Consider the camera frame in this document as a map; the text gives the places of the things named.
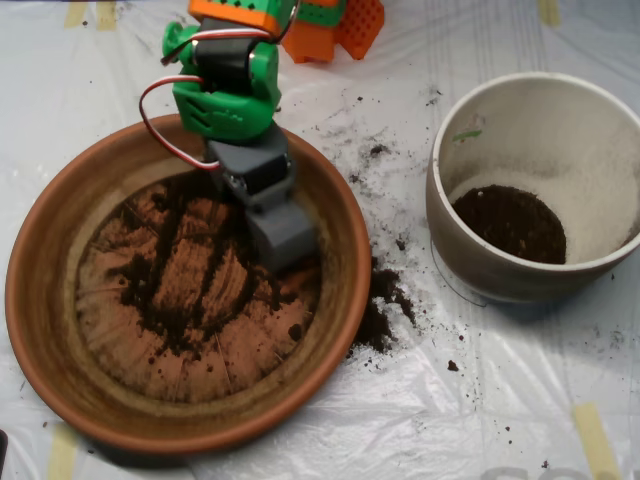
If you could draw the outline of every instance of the spilled soil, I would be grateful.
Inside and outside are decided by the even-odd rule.
[[[208,174],[170,178],[118,206],[87,247],[77,314],[113,378],[144,395],[199,402],[264,378],[307,331],[319,258],[273,276],[242,209]]]
[[[474,188],[453,208],[471,230],[504,252],[533,262],[566,261],[560,220],[531,193],[498,185]]]
[[[378,302],[399,305],[402,313],[414,326],[416,325],[416,317],[413,312],[413,303],[398,286],[400,283],[398,272],[391,269],[380,269],[377,257],[372,257],[371,266],[369,300],[354,345],[369,346],[377,352],[384,353],[395,338],[389,327],[389,316],[383,308],[378,306]]]

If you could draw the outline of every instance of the plant pot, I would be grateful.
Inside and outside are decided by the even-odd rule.
[[[574,77],[519,73],[477,87],[447,115],[431,153],[427,219],[440,256],[498,301],[548,301],[586,286],[640,245],[639,139],[629,107]],[[462,221],[455,200],[491,185],[534,194],[558,216],[566,263],[506,253]]]
[[[201,139],[184,132],[177,115],[155,119],[154,123],[177,147],[192,155],[202,153]],[[192,350],[182,351],[178,344],[163,343],[169,335],[166,328],[154,333],[143,328],[140,319],[136,322],[135,315],[128,323],[121,321],[122,312],[136,311],[133,304],[120,304],[124,302],[122,292],[133,282],[130,271],[109,270],[106,277],[113,285],[101,283],[91,291],[85,285],[99,277],[91,272],[102,268],[101,259],[112,254],[126,257],[126,249],[121,247],[96,247],[110,225],[126,223],[123,212],[130,205],[125,205],[125,200],[134,202],[137,209],[136,199],[143,195],[140,192],[188,174],[190,167],[170,157],[145,127],[137,124],[89,148],[47,186],[16,240],[5,303],[18,362],[36,392],[60,417],[87,436],[121,449],[149,454],[203,452],[245,442],[273,427],[308,400],[338,366],[353,341],[367,301],[369,239],[357,202],[337,170],[309,144],[293,134],[288,137],[291,154],[298,162],[294,196],[318,231],[318,296],[313,307],[295,303],[302,302],[302,297],[283,301],[282,307],[265,307],[263,302],[258,305],[265,312],[260,318],[252,317],[251,309],[242,310],[244,323],[236,325],[234,332],[224,330],[230,324],[210,332],[207,345],[213,345],[215,339],[211,348],[203,347],[206,342],[200,338],[201,344],[192,342]],[[114,212],[120,212],[122,218]],[[139,218],[141,210],[136,212],[137,220],[132,217],[131,221],[144,223]],[[129,233],[154,230],[151,224],[126,228]],[[159,228],[154,232],[162,237]],[[182,236],[172,251],[187,241],[187,235]],[[211,245],[207,242],[202,240],[193,248]],[[152,260],[158,258],[158,252],[149,254]],[[91,267],[94,270],[87,270],[89,259],[97,259]],[[165,277],[171,268],[171,260],[167,262]],[[195,272],[200,267],[196,261],[189,268]],[[185,275],[185,268],[176,270],[175,275]],[[215,273],[209,275],[213,288]],[[174,283],[178,290],[184,286],[182,281]],[[275,284],[271,281],[265,287],[267,294],[273,293],[269,288]],[[259,296],[257,292],[247,301]],[[293,307],[288,305],[304,308],[290,311]],[[293,331],[282,325],[281,313],[295,316],[300,312],[307,315],[304,324],[292,317],[299,322]],[[268,328],[265,318],[273,322]],[[256,353],[262,343],[258,348],[251,343],[254,327],[280,335],[280,344],[275,342],[273,352],[268,352],[272,353],[272,365],[266,370],[251,364],[254,357],[264,358],[264,352]],[[287,328],[290,338],[282,339]],[[139,338],[131,334],[134,331]],[[228,356],[237,352],[224,350],[234,346],[246,350],[241,352],[244,357],[238,354],[235,365]],[[281,347],[284,353],[277,350]],[[161,372],[161,365],[167,371]],[[169,374],[171,369],[177,373]],[[251,377],[258,370],[259,377]],[[244,383],[236,381],[236,374],[246,374]],[[222,381],[228,384],[215,387]]]

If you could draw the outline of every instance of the clay plant saucer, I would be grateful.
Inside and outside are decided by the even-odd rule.
[[[154,122],[202,153],[178,116]],[[369,240],[337,170],[288,137],[320,251],[277,276],[256,262],[238,205],[142,124],[45,189],[14,246],[5,304],[16,357],[60,417],[118,448],[203,452],[273,427],[328,378],[365,308]]]

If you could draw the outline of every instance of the yellow tape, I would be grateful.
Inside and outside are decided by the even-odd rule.
[[[67,16],[64,19],[64,28],[73,28],[80,25],[84,20],[87,6],[87,2],[69,2]]]
[[[609,446],[596,406],[593,403],[578,405],[573,409],[573,417],[593,478],[595,480],[622,480],[616,457]]]
[[[562,23],[558,0],[538,0],[538,15],[540,21],[549,27],[557,27]]]
[[[72,480],[78,436],[65,423],[56,425],[49,457],[47,480]]]
[[[98,30],[116,29],[116,2],[97,2]]]

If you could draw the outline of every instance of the table surface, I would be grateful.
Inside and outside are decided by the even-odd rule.
[[[3,480],[587,478],[572,408],[588,402],[623,478],[640,476],[640,257],[559,303],[485,305],[432,256],[424,201],[444,115],[493,77],[564,72],[640,112],[640,4],[385,5],[385,27],[364,61],[337,48],[331,65],[294,65],[283,52],[276,120],[351,179],[374,254],[400,272],[417,327],[385,306],[397,339],[389,353],[356,349],[290,420],[241,449],[150,471],[119,465],[71,432],[25,381],[0,322],[0,428],[10,438]],[[185,20],[186,1],[117,2],[112,16],[108,8],[0,3],[3,271],[45,185],[98,139],[138,122],[144,87],[176,71],[158,59],[163,29]],[[153,116],[175,111],[168,88],[148,105]],[[378,144],[388,152],[372,159]]]

